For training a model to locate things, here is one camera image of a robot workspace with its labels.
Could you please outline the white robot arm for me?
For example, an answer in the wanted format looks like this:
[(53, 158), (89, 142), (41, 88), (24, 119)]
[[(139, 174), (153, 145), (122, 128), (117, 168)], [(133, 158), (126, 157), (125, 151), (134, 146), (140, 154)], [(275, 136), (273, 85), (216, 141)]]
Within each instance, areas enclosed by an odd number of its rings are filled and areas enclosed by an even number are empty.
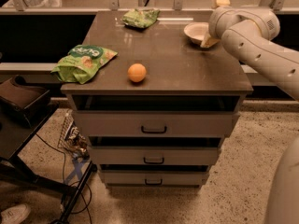
[[(242, 63), (299, 100), (299, 52), (272, 41), (280, 24), (264, 7), (233, 8), (230, 0), (213, 0), (214, 11), (201, 43), (209, 48), (220, 41)], [(299, 224), (299, 138), (284, 151), (272, 181), (264, 224)]]

